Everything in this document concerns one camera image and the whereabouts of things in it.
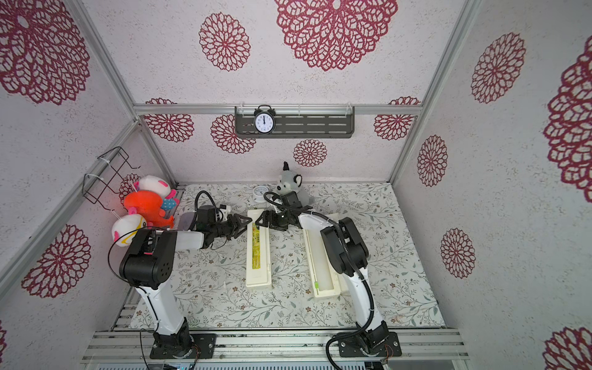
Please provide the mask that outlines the cream wrap dispenser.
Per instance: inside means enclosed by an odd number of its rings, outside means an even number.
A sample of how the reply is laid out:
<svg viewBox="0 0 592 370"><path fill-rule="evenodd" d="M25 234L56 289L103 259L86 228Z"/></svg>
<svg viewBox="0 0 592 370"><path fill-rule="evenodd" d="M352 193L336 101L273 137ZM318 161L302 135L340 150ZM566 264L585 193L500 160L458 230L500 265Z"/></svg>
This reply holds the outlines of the cream wrap dispenser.
<svg viewBox="0 0 592 370"><path fill-rule="evenodd" d="M268 228L255 224L262 209L248 211L252 222L248 226L248 246L245 285L247 289L271 288L271 248Z"/></svg>
<svg viewBox="0 0 592 370"><path fill-rule="evenodd" d="M342 294L348 294L348 285L346 284L345 275L338 274L338 279Z"/></svg>

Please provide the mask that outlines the cream dispenser bottom tray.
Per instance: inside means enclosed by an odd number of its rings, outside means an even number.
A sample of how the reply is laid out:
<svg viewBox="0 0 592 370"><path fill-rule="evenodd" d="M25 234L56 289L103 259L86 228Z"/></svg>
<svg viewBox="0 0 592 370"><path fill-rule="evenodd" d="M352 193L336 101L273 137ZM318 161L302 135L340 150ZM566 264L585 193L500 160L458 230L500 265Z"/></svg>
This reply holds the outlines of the cream dispenser bottom tray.
<svg viewBox="0 0 592 370"><path fill-rule="evenodd" d="M339 275L331 266L319 231L303 230L305 251L315 298L334 298L342 294Z"/></svg>

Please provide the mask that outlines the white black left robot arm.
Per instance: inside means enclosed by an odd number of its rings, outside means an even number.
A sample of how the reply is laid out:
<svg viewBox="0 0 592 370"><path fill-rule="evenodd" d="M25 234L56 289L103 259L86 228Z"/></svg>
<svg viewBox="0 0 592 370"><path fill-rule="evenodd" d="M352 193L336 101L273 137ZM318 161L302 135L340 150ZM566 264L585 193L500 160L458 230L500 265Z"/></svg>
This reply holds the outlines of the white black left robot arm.
<svg viewBox="0 0 592 370"><path fill-rule="evenodd" d="M141 227L132 232L119 276L141 295L153 316L159 338L180 336L185 316L177 306L169 279L177 251L209 248L215 239L237 239L252 222L250 217L228 214L221 220L196 212L186 230Z"/></svg>

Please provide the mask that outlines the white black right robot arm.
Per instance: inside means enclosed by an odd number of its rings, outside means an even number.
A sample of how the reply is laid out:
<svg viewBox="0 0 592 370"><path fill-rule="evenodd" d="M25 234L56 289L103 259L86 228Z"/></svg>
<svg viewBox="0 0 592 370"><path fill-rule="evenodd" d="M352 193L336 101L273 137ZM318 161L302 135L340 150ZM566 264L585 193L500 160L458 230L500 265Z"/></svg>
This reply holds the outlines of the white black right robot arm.
<svg viewBox="0 0 592 370"><path fill-rule="evenodd" d="M385 342L389 330L368 282L368 248L353 220L335 221L319 212L303 211L298 214L298 226L320 234L329 263L344 277L356 311L358 328L353 335L369 347Z"/></svg>

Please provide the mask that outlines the small white round clock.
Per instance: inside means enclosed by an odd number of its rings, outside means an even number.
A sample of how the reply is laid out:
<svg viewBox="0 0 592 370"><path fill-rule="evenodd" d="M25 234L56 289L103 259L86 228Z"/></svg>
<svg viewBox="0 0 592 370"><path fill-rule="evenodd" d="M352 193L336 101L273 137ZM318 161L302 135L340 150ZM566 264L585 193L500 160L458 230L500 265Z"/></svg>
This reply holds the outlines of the small white round clock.
<svg viewBox="0 0 592 370"><path fill-rule="evenodd" d="M264 204L266 202L265 194L269 191L270 190L267 186L264 186L264 185L256 186L252 191L252 196L253 196L254 202L257 204Z"/></svg>

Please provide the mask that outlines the grey plush wolf toy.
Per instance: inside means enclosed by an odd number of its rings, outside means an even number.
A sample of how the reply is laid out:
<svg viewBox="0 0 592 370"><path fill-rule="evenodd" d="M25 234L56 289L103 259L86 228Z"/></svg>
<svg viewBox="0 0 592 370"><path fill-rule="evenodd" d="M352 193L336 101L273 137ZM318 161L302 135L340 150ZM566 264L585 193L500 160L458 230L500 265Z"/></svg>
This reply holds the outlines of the grey plush wolf toy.
<svg viewBox="0 0 592 370"><path fill-rule="evenodd" d="M274 186L274 192L280 195L295 192L303 206L313 205L314 198L304 188L302 175L292 171L287 161L283 163L282 173Z"/></svg>

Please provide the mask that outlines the floral table mat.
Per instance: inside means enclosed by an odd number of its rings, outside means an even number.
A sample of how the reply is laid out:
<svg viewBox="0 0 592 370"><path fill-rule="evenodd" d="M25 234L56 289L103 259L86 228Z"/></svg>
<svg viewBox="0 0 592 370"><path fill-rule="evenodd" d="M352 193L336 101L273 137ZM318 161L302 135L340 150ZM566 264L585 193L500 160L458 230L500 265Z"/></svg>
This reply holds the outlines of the floral table mat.
<svg viewBox="0 0 592 370"><path fill-rule="evenodd" d="M375 303L392 327L440 327L444 320L393 189L386 183L310 183L314 208L350 217L368 248ZM352 327L350 295L316 298L301 230L271 231L268 288L246 285L246 235L211 248L177 251L169 283L192 328Z"/></svg>

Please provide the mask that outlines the red orange plush toy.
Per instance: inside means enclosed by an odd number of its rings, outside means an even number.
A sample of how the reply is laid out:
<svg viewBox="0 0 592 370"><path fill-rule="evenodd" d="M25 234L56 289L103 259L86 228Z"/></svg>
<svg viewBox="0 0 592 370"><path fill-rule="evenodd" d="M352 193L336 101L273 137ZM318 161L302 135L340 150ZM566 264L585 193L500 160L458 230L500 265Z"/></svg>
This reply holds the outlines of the red orange plush toy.
<svg viewBox="0 0 592 370"><path fill-rule="evenodd" d="M163 199L152 191L135 191L123 200L123 206L128 214L139 214L149 226L157 228L173 228L174 217L166 217L166 211L162 208Z"/></svg>

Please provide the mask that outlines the black alarm clock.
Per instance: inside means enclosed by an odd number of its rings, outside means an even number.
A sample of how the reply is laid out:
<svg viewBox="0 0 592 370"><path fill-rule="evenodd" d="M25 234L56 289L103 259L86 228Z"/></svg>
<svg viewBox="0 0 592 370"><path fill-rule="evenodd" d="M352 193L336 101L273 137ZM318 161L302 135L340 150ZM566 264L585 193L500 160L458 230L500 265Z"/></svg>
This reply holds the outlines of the black alarm clock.
<svg viewBox="0 0 592 370"><path fill-rule="evenodd" d="M276 111L268 104L260 105L254 111L254 127L259 134L271 134L276 126Z"/></svg>

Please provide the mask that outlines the white pink plush toy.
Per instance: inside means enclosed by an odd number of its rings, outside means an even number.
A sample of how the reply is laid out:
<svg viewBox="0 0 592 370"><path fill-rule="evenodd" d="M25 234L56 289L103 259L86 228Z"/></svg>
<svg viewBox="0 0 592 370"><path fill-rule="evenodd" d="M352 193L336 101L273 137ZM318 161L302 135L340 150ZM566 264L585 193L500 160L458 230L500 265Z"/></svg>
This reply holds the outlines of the white pink plush toy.
<svg viewBox="0 0 592 370"><path fill-rule="evenodd" d="M177 191L173 189L169 183L160 177L148 175L141 177L140 180L134 182L134 189L136 191L151 191L158 194L163 200L174 199Z"/></svg>

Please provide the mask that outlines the white plush toy yellow glasses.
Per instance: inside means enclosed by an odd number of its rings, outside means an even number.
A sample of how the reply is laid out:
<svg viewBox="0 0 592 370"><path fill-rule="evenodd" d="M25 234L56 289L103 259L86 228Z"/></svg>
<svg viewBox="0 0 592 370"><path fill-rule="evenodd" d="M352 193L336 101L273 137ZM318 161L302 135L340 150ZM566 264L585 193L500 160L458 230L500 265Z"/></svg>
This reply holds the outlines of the white plush toy yellow glasses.
<svg viewBox="0 0 592 370"><path fill-rule="evenodd" d="M128 214L121 217L112 226L111 234L116 246L129 247L141 228L147 226L146 219L140 214Z"/></svg>

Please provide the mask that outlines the grey wall shelf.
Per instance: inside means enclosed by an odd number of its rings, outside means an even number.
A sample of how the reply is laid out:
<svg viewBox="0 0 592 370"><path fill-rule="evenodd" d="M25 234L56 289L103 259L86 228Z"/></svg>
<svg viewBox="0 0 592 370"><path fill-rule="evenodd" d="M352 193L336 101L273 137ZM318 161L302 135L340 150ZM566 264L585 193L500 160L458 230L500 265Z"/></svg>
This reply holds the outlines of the grey wall shelf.
<svg viewBox="0 0 592 370"><path fill-rule="evenodd" d="M271 134L259 134L254 127L258 108L234 109L234 132L241 139L348 139L355 132L356 110L353 106L335 110L306 111L275 109L276 126Z"/></svg>

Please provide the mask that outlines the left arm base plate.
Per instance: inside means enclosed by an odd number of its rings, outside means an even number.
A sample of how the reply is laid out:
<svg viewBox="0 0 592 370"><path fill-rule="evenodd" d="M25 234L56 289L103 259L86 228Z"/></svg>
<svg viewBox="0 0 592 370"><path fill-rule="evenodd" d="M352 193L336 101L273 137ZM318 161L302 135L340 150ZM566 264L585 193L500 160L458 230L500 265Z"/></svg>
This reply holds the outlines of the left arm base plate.
<svg viewBox="0 0 592 370"><path fill-rule="evenodd" d="M216 341L215 334L189 334L188 338L157 335L150 352L150 359L211 359Z"/></svg>

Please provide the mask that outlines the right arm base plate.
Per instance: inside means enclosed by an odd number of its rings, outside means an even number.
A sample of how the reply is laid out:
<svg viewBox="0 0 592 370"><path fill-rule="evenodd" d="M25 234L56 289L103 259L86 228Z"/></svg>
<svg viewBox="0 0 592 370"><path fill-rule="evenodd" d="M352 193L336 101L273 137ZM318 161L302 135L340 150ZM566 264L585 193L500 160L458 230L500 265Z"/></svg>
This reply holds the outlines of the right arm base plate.
<svg viewBox="0 0 592 370"><path fill-rule="evenodd" d="M339 340L339 355L342 358L401 357L402 347L394 331L382 333L376 338L371 335L356 335Z"/></svg>

